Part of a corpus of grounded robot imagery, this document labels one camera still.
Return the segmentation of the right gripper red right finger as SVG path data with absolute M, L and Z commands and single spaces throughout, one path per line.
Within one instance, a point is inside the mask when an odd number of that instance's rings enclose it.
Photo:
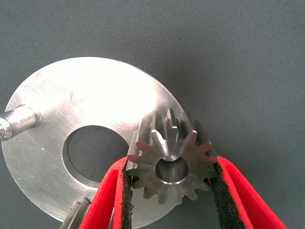
M 213 160 L 217 177 L 211 184 L 222 229 L 287 228 L 231 161 L 222 156 Z

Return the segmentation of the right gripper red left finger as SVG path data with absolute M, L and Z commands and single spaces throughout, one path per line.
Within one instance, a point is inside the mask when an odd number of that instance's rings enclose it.
M 113 163 L 105 174 L 88 209 L 81 229 L 113 229 L 132 227 L 131 177 L 126 173 L 127 158 Z

